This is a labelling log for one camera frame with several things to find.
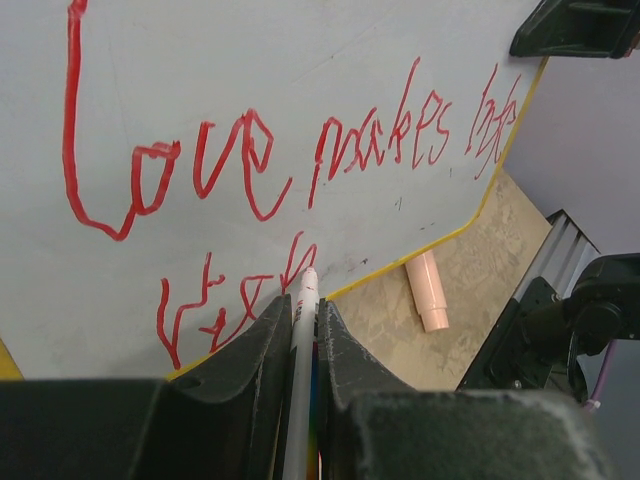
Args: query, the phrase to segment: red handwriting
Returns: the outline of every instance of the red handwriting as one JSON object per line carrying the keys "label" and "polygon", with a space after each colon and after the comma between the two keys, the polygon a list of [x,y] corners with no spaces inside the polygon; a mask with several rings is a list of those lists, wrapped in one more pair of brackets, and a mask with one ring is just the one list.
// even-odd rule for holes
{"label": "red handwriting", "polygon": [[393,129],[391,130],[391,136],[389,137],[389,144],[387,148],[391,148],[393,145],[393,141],[396,142],[396,163],[400,163],[402,161],[402,150],[400,149],[400,142],[405,137],[405,135],[409,132],[409,128],[411,126],[411,112],[407,111],[402,116],[402,121],[400,121],[400,115],[402,115],[402,109],[404,108],[404,104],[407,101],[407,95],[409,95],[409,89],[411,88],[411,82],[413,81],[413,74],[416,72],[416,68],[420,63],[420,57],[416,58],[411,65],[411,71],[409,72],[409,78],[407,79],[407,84],[404,86],[404,93],[402,94],[402,100],[400,101],[400,106],[398,107],[398,114],[396,115],[396,121],[393,124]]}
{"label": "red handwriting", "polygon": [[[307,267],[313,267],[313,265],[314,265],[314,263],[316,261],[316,253],[318,252],[318,247],[314,243],[313,245],[311,245],[307,249],[307,251],[305,252],[304,256],[302,257],[302,260],[300,260],[300,263],[298,263],[298,267],[295,269],[293,274],[291,274],[291,265],[293,264],[293,257],[296,254],[296,247],[298,246],[298,239],[300,238],[300,236],[303,233],[304,232],[300,231],[293,238],[293,244],[291,245],[291,249],[289,250],[289,258],[287,260],[287,268],[285,269],[284,274],[280,275],[280,288],[281,288],[282,295],[285,294],[285,292],[287,291],[287,288],[289,288],[289,286],[293,283],[293,280],[298,276],[298,273],[300,273],[300,270],[302,270],[303,268],[307,268]],[[307,261],[307,257],[308,256],[311,256],[311,258],[309,259],[309,261],[307,262],[306,265],[303,265],[304,262]]]}
{"label": "red handwriting", "polygon": [[[280,288],[284,295],[286,289],[293,283],[296,276],[301,270],[313,266],[318,250],[317,245],[311,244],[305,251],[296,269],[292,272],[292,265],[296,258],[296,252],[298,248],[298,242],[300,237],[304,234],[303,231],[298,232],[289,249],[289,256],[284,273],[279,275]],[[162,294],[160,297],[160,304],[158,305],[158,311],[156,315],[156,333],[160,339],[160,343],[167,350],[173,367],[177,370],[182,366],[180,356],[178,354],[178,345],[180,340],[180,327],[183,320],[183,315],[188,310],[194,310],[205,307],[209,302],[209,289],[216,285],[221,285],[226,279],[224,275],[220,275],[217,280],[209,279],[209,271],[211,268],[211,253],[208,253],[205,258],[204,267],[202,270],[202,284],[200,292],[200,300],[196,303],[187,303],[178,307],[175,318],[173,319],[173,325],[171,327],[171,338],[169,338],[165,332],[166,328],[166,310],[170,299],[171,285],[167,278],[161,280]],[[244,315],[240,319],[240,322],[236,328],[227,336],[227,338],[220,342],[220,338],[227,326],[227,309],[222,307],[218,310],[218,316],[215,323],[211,327],[200,327],[198,330],[206,335],[211,335],[211,347],[209,353],[215,353],[226,344],[231,342],[238,333],[242,330],[248,320],[255,321],[258,317],[254,311],[256,302],[260,298],[260,290],[265,282],[273,280],[275,275],[250,275],[244,277],[240,282],[240,300],[244,307]]]}
{"label": "red handwriting", "polygon": [[[157,211],[164,202],[165,194],[169,188],[171,175],[175,162],[180,155],[180,142],[157,142],[152,147],[138,146],[133,149],[131,155],[131,206],[125,215],[120,228],[115,229],[106,223],[92,219],[87,214],[79,194],[77,165],[76,165],[76,111],[78,105],[78,87],[80,83],[80,66],[82,60],[81,47],[81,22],[87,10],[88,0],[73,0],[69,5],[67,38],[68,38],[68,65],[67,85],[64,103],[64,126],[62,131],[62,166],[67,188],[67,198],[71,210],[83,225],[97,228],[116,241],[122,241],[129,235],[136,215],[150,215]],[[141,175],[142,160],[144,156],[151,159],[163,158],[164,169],[153,202],[149,206],[144,205],[142,198]]]}
{"label": "red handwriting", "polygon": [[[419,63],[420,57],[416,58],[416,60],[413,62],[413,65],[411,66],[409,76],[405,83],[402,99],[400,100],[400,105],[398,106],[393,129],[391,130],[391,134],[389,136],[387,144],[387,149],[391,149],[395,143],[394,160],[397,164],[402,162],[402,140],[409,134],[411,130],[412,116],[409,110],[405,110],[405,104],[407,102],[407,97],[409,96],[409,91],[411,89],[411,83],[413,82],[413,77]],[[435,110],[430,113],[428,118],[425,119],[427,112],[430,111],[429,109],[434,105]],[[442,143],[440,145],[438,153],[435,156],[433,155],[435,145],[432,143],[432,145],[430,146],[428,153],[429,165],[435,164],[442,156],[447,143],[449,142],[450,135],[450,131],[443,126],[442,122],[445,113],[451,105],[452,102],[445,103],[443,97],[441,97],[435,90],[432,90],[427,97],[422,107],[420,119],[415,126],[413,159],[411,164],[412,169],[417,168],[422,158],[424,157],[424,154],[421,154],[418,157],[420,134],[423,130],[428,129],[434,121],[436,122],[435,132],[439,137],[442,137]],[[361,171],[365,171],[369,159],[372,155],[375,156],[376,165],[382,165],[386,151],[381,150],[378,144],[378,141],[380,137],[384,135],[384,132],[382,130],[380,119],[375,116],[377,114],[377,111],[377,107],[371,108],[371,110],[369,110],[369,113],[367,113],[367,115],[365,116],[360,127],[349,129],[344,138],[342,135],[344,126],[338,118],[329,117],[329,119],[324,123],[324,125],[322,126],[322,131],[320,133],[320,138],[318,139],[318,143],[316,144],[313,177],[311,179],[311,188],[309,190],[309,199],[307,201],[308,209],[313,208],[315,202],[316,188],[318,185],[318,180],[320,178],[320,171],[322,170],[322,165],[324,164],[325,150],[327,149],[327,138],[329,137],[329,133],[332,129],[335,131],[335,135],[333,137],[331,162],[329,164],[329,172],[327,174],[328,181],[331,181],[335,178],[336,174],[340,170],[342,160],[345,157],[347,151],[349,151],[349,155],[353,155],[353,157],[351,158],[351,162],[349,163],[349,165],[343,170],[344,173],[349,173],[354,169],[356,165],[360,167]],[[369,146],[367,148],[366,154],[364,154],[362,151],[363,149],[361,143],[367,132],[369,132]]]}
{"label": "red handwriting", "polygon": [[[425,113],[427,112],[427,109],[429,108],[429,105],[432,100],[435,100],[438,106],[436,107],[434,112],[431,114],[431,116],[429,116],[429,119],[425,121],[424,119]],[[434,165],[438,161],[438,159],[442,155],[442,152],[444,152],[444,147],[447,146],[447,142],[449,141],[449,130],[442,128],[442,125],[440,122],[442,121],[442,116],[446,113],[448,108],[451,106],[451,102],[444,105],[444,107],[442,106],[443,103],[444,103],[444,100],[442,99],[442,97],[438,95],[435,90],[431,90],[431,93],[429,94],[427,101],[424,102],[424,105],[422,106],[422,111],[420,112],[420,120],[418,120],[418,124],[416,125],[416,136],[413,141],[413,159],[411,160],[411,168],[414,170],[424,158],[424,153],[423,153],[422,155],[420,155],[419,158],[416,159],[418,155],[418,143],[420,140],[420,132],[422,130],[429,128],[431,123],[435,120],[436,115],[438,116],[436,132],[438,132],[441,135],[444,135],[445,138],[444,138],[444,141],[442,142],[442,146],[440,147],[440,151],[435,157],[432,157],[433,145],[431,145],[431,147],[429,148],[429,155],[427,157],[427,162],[429,163],[429,165]]]}
{"label": "red handwriting", "polygon": [[[265,150],[262,154],[262,159],[258,158],[258,155],[255,150],[255,139],[251,133],[253,125],[256,125],[260,132],[265,136],[267,140],[267,144],[265,146]],[[273,148],[273,134],[269,130],[269,128],[264,124],[258,112],[254,109],[250,108],[247,110],[247,113],[242,115],[231,127],[231,133],[229,134],[229,138],[216,162],[216,166],[211,173],[211,176],[207,180],[205,185],[202,184],[202,164],[204,162],[204,154],[207,148],[207,136],[209,134],[209,130],[215,127],[215,123],[212,122],[202,122],[200,124],[200,132],[198,133],[198,141],[196,144],[196,153],[193,161],[193,187],[196,191],[196,195],[198,197],[204,199],[212,192],[214,189],[216,182],[218,181],[218,177],[224,168],[227,159],[229,158],[229,154],[233,150],[236,139],[240,133],[240,129],[243,129],[242,133],[242,167],[244,172],[244,189],[245,194],[247,196],[247,200],[249,201],[249,206],[253,211],[253,214],[256,216],[258,220],[261,222],[266,222],[271,217],[273,217],[280,205],[282,204],[291,184],[293,183],[293,178],[289,177],[287,182],[285,183],[284,188],[280,192],[278,199],[273,206],[273,208],[266,214],[263,214],[258,205],[256,203],[255,195],[253,193],[253,183],[251,176],[251,166],[255,168],[256,173],[262,174],[267,169],[269,164],[269,158],[271,157],[271,149]]]}
{"label": "red handwriting", "polygon": [[[164,203],[173,175],[175,162],[181,153],[181,146],[179,141],[174,141],[171,145],[156,142],[151,147],[137,146],[133,149],[131,155],[131,205],[119,228],[114,228],[89,216],[80,198],[76,163],[76,117],[82,64],[81,27],[82,18],[87,11],[87,7],[88,0],[72,0],[67,9],[68,65],[64,103],[64,126],[62,132],[62,166],[69,205],[78,221],[83,225],[103,231],[115,241],[123,241],[129,236],[136,216],[151,215]],[[293,182],[293,178],[289,177],[271,210],[263,213],[260,208],[258,208],[253,190],[252,171],[255,170],[257,174],[262,174],[266,171],[273,148],[273,134],[260,118],[258,112],[251,108],[247,110],[247,112],[241,115],[234,123],[225,148],[216,163],[216,167],[206,185],[203,186],[202,163],[206,149],[207,133],[209,129],[214,126],[215,124],[212,122],[203,122],[200,126],[193,166],[193,184],[196,194],[200,198],[206,198],[209,193],[211,193],[229,154],[233,150],[236,138],[242,129],[241,156],[244,171],[245,195],[255,217],[261,222],[269,220],[278,212]],[[259,131],[259,134],[266,140],[266,146],[261,155],[258,155],[255,148],[255,138],[253,136],[254,126]],[[153,201],[148,206],[145,205],[142,198],[141,186],[142,164],[143,159],[146,157],[152,160],[158,158],[164,160],[164,168],[160,182],[158,183]]]}
{"label": "red handwriting", "polygon": [[182,315],[187,310],[194,310],[202,308],[207,304],[209,300],[209,289],[216,285],[220,285],[225,281],[224,275],[220,275],[217,280],[209,280],[209,267],[211,266],[211,252],[207,253],[204,262],[204,268],[202,270],[202,290],[200,292],[200,301],[196,303],[186,303],[178,307],[176,317],[173,321],[173,329],[171,331],[171,340],[167,338],[167,334],[164,331],[165,314],[167,310],[167,304],[169,303],[169,280],[163,278],[162,283],[162,296],[160,298],[160,305],[158,306],[158,313],[156,317],[156,333],[160,342],[169,352],[171,361],[173,362],[173,368],[176,370],[180,368],[180,360],[178,358],[178,338],[180,335],[180,324],[182,323]]}
{"label": "red handwriting", "polygon": [[[518,75],[516,80],[513,82],[513,86],[509,91],[509,95],[505,101],[504,107],[499,114],[496,114],[496,100],[493,97],[489,97],[489,90],[493,84],[493,80],[498,73],[498,64],[496,63],[493,67],[493,72],[491,73],[491,77],[487,82],[484,90],[482,91],[482,100],[480,101],[480,106],[478,107],[478,112],[476,113],[476,117],[473,120],[473,125],[471,126],[471,131],[469,132],[469,142],[467,143],[467,148],[465,150],[465,155],[467,155],[473,146],[473,140],[482,135],[482,139],[478,144],[478,147],[475,151],[475,158],[480,157],[486,149],[491,146],[489,153],[487,154],[484,163],[482,164],[482,168],[480,171],[474,176],[474,180],[480,178],[482,173],[489,161],[493,158],[493,163],[497,164],[500,161],[500,157],[502,156],[502,151],[500,150],[500,140],[502,138],[502,131],[506,125],[512,125],[515,123],[517,118],[517,104],[516,100],[511,100],[511,96],[513,95],[518,82],[522,75]],[[481,114],[483,109],[485,110],[484,117],[482,119],[482,123],[478,126],[478,120],[481,118]]]}

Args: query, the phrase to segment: white marker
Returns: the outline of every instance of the white marker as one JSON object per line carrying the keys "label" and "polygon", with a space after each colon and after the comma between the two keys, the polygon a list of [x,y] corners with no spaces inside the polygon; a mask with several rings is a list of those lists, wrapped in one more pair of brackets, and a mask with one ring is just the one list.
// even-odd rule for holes
{"label": "white marker", "polygon": [[[313,267],[309,267],[302,274],[302,285],[293,315],[290,370],[280,416],[274,478],[303,480],[317,478],[318,475],[317,439],[313,431],[316,419],[312,410],[316,401],[312,401],[311,392],[317,391],[313,385],[313,382],[317,382],[317,375],[313,375],[312,367],[319,302],[318,275]],[[307,468],[310,472],[315,470],[315,474],[307,477]]]}

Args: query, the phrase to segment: yellow trim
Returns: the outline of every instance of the yellow trim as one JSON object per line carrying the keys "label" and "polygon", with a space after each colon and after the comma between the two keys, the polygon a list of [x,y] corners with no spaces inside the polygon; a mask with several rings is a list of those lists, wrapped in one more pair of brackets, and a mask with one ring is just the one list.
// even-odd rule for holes
{"label": "yellow trim", "polygon": [[339,297],[340,295],[344,295],[345,293],[350,292],[354,288],[357,288],[360,285],[363,285],[373,280],[374,278],[379,277],[380,275],[384,275],[388,271],[393,270],[394,268],[399,267],[400,265],[404,265],[413,257],[417,257],[418,255],[426,252],[427,250],[431,250],[432,248],[437,247],[441,243],[444,243],[447,240],[451,240],[452,238],[457,237],[458,235],[463,233],[467,228],[469,228],[473,224],[473,222],[476,221],[476,219],[480,216],[480,212],[484,208],[485,203],[487,203],[487,199],[489,198],[489,194],[491,193],[491,188],[493,187],[493,183],[496,181],[496,177],[500,172],[500,169],[502,168],[504,159],[507,158],[507,154],[509,153],[509,150],[511,149],[511,145],[513,144],[513,139],[516,136],[516,132],[520,128],[520,123],[522,123],[522,118],[524,117],[524,114],[527,112],[527,109],[529,108],[529,104],[531,103],[533,94],[535,93],[536,88],[538,88],[538,83],[540,82],[540,78],[542,77],[542,73],[544,72],[544,67],[546,65],[547,65],[547,57],[543,58],[542,61],[540,62],[540,67],[538,67],[538,72],[536,73],[536,76],[533,79],[533,82],[531,83],[531,88],[529,88],[529,92],[527,93],[527,96],[524,99],[524,103],[522,104],[522,108],[520,109],[520,113],[518,114],[518,118],[516,119],[516,123],[511,129],[511,134],[509,135],[509,138],[507,139],[507,143],[505,144],[504,150],[502,151],[502,155],[500,156],[500,161],[498,162],[498,166],[494,170],[493,176],[489,181],[489,186],[487,187],[487,191],[484,192],[484,196],[482,197],[482,201],[480,202],[480,206],[478,207],[478,210],[476,211],[476,213],[473,214],[473,216],[467,222],[467,224],[460,227],[457,230],[454,230],[449,235],[445,235],[440,240],[437,240],[425,247],[422,247],[420,250],[410,253],[409,255],[405,255],[404,257],[399,258],[395,262],[390,263],[386,267],[383,267],[380,270],[376,270],[375,272],[370,273],[366,277],[362,277],[360,280],[353,282],[351,285],[347,285],[346,287],[343,287],[340,290],[336,290],[335,292],[330,293],[329,295],[327,295],[328,300],[332,300],[336,297]]}
{"label": "yellow trim", "polygon": [[22,380],[18,366],[2,340],[0,340],[0,380]]}
{"label": "yellow trim", "polygon": [[[518,129],[520,128],[520,123],[522,122],[522,118],[524,117],[524,114],[526,113],[527,109],[529,108],[529,104],[531,103],[531,99],[533,98],[533,94],[536,91],[536,88],[538,87],[538,83],[540,82],[540,78],[542,77],[542,73],[544,72],[544,68],[547,65],[547,59],[544,58],[542,59],[542,61],[540,62],[540,67],[538,68],[538,72],[536,73],[535,78],[533,79],[533,82],[531,83],[531,88],[529,88],[529,92],[527,93],[527,97],[524,100],[524,103],[522,105],[522,109],[520,110],[520,113],[518,114],[518,119],[516,120],[516,123],[513,127],[513,129],[511,130],[511,134],[509,135],[509,139],[507,140],[507,144],[505,145],[504,151],[502,152],[502,156],[500,157],[500,161],[498,162],[498,166],[496,167],[493,176],[491,177],[491,180],[489,181],[489,186],[487,187],[487,191],[485,192],[484,196],[482,197],[482,201],[480,203],[480,206],[478,207],[478,210],[476,211],[476,213],[473,215],[473,217],[471,217],[471,219],[469,220],[469,222],[464,225],[463,227],[459,228],[458,230],[455,230],[453,232],[451,232],[449,235],[446,235],[444,237],[442,237],[440,240],[433,242],[423,248],[421,248],[418,251],[415,251],[413,253],[410,253],[409,255],[405,255],[404,257],[396,260],[395,262],[387,265],[384,268],[381,268],[380,270],[377,270],[373,273],[370,273],[369,275],[367,275],[366,277],[361,278],[360,280],[352,283],[351,285],[347,285],[344,288],[341,288],[340,290],[336,290],[335,292],[327,295],[327,298],[329,300],[334,299],[340,295],[343,295],[351,290],[353,290],[356,287],[359,287],[360,285],[373,280],[376,277],[379,277],[380,275],[383,275],[385,273],[387,273],[389,270],[393,270],[394,268],[403,265],[404,263],[408,262],[409,260],[411,260],[413,257],[420,255],[421,253],[426,252],[427,250],[430,250],[434,247],[437,247],[438,245],[440,245],[441,243],[446,242],[447,240],[452,239],[453,237],[460,235],[462,232],[464,232],[467,228],[469,228],[473,222],[478,218],[478,216],[480,215],[480,212],[482,211],[482,209],[484,208],[485,203],[487,202],[487,198],[489,198],[489,193],[491,191],[491,187],[493,187],[493,183],[496,180],[496,176],[498,174],[498,172],[500,171],[500,169],[502,168],[502,164],[504,163],[504,159],[507,156],[507,153],[509,153],[509,149],[511,148],[511,144],[513,143],[513,139],[515,138],[516,132],[518,131]],[[203,358],[201,358],[200,360],[196,360],[193,363],[190,363],[189,365],[186,365],[184,367],[182,367],[180,370],[176,370],[175,372],[172,372],[170,374],[168,374],[166,376],[167,380],[173,380],[176,377],[179,377],[180,375],[183,375],[184,373],[188,372],[189,370],[197,367],[198,365],[200,365],[202,362],[204,362],[207,358],[209,358],[211,355],[207,355]],[[11,355],[9,354],[9,352],[7,351],[7,349],[5,348],[4,344],[2,344],[2,342],[0,341],[0,380],[12,380],[12,379],[20,379],[22,378],[22,375],[20,374],[20,370],[18,369],[17,365],[15,364],[15,362],[13,361],[13,359],[11,358]]]}

